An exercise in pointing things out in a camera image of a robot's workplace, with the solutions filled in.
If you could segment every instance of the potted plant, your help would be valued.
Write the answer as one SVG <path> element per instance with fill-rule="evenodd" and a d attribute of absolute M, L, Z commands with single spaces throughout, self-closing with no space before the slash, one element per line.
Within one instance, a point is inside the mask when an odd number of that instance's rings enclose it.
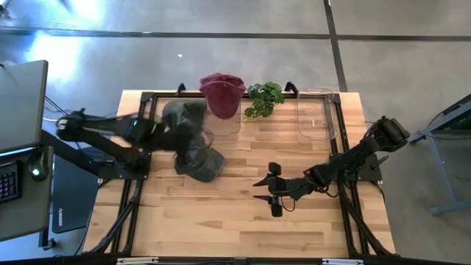
<path fill-rule="evenodd" d="M 281 86 L 273 82 L 251 85 L 247 89 L 247 94 L 253 100 L 252 106 L 245 110 L 245 116 L 249 118 L 259 116 L 266 118 L 273 113 L 275 104 L 285 102 Z"/>

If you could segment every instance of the keyboard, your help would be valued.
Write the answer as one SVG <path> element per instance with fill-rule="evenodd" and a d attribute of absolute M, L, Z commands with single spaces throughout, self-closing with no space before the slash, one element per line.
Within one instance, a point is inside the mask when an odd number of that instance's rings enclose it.
<path fill-rule="evenodd" d="M 9 202 L 21 197 L 18 181 L 18 164 L 10 162 L 0 165 L 0 202 Z"/>

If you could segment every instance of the desk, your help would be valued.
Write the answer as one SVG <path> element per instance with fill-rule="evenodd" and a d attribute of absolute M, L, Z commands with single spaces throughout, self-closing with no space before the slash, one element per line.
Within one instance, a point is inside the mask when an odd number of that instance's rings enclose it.
<path fill-rule="evenodd" d="M 141 92 L 123 91 L 118 114 L 137 112 Z M 358 93 L 340 93 L 340 96 L 349 143 L 354 146 L 365 130 L 360 96 Z M 158 112 L 164 103 L 165 99 L 159 99 Z M 242 111 L 250 104 L 242 99 Z M 252 187 L 252 184 L 266 175 L 270 161 L 282 166 L 282 177 L 299 177 L 303 169 L 327 161 L 330 142 L 299 144 L 296 122 L 294 99 L 275 106 L 273 115 L 267 119 L 243 116 L 237 141 L 213 143 L 226 157 L 226 164 L 212 183 L 176 175 L 172 153 L 153 153 L 149 179 L 144 182 L 132 255 L 347 257 L 338 199 L 312 193 L 297 202 L 294 212 L 274 218 L 266 202 L 252 198 L 252 195 L 268 194 L 266 187 Z M 85 251 L 95 247 L 115 221 L 122 186 L 123 181 L 113 180 L 100 188 Z M 370 183 L 359 183 L 358 190 L 365 222 L 385 248 L 394 252 L 379 190 Z M 360 249 L 358 229 L 355 225 L 352 229 L 355 245 Z M 123 226 L 121 246 L 125 231 L 127 224 Z"/>

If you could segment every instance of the maroon towel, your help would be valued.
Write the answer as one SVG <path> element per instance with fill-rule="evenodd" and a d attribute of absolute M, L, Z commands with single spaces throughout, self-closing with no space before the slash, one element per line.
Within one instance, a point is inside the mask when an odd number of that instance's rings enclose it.
<path fill-rule="evenodd" d="M 206 97 L 208 106 L 220 119 L 229 119 L 236 114 L 245 93 L 244 81 L 229 74 L 211 74 L 199 80 L 199 90 Z"/>

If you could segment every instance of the concrete floor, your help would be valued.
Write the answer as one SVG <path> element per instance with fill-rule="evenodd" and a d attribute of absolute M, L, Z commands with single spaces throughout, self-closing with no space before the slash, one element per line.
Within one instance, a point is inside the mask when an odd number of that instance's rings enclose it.
<path fill-rule="evenodd" d="M 471 35 L 466 0 L 330 0 L 339 34 Z M 327 34 L 321 0 L 11 0 L 0 27 L 133 32 Z M 329 40 L 84 38 L 0 35 L 0 61 L 49 61 L 47 95 L 59 106 L 104 115 L 123 89 L 196 88 L 215 71 L 246 83 L 293 81 L 339 91 Z M 366 119 L 395 117 L 410 132 L 470 93 L 470 42 L 340 41 L 348 91 L 360 93 Z M 45 116 L 54 117 L 53 113 Z M 432 216 L 446 203 L 427 142 L 407 146 L 382 165 L 397 253 L 471 261 L 471 211 Z M 37 235 L 0 243 L 0 260 L 71 255 L 83 231 L 44 252 Z"/>

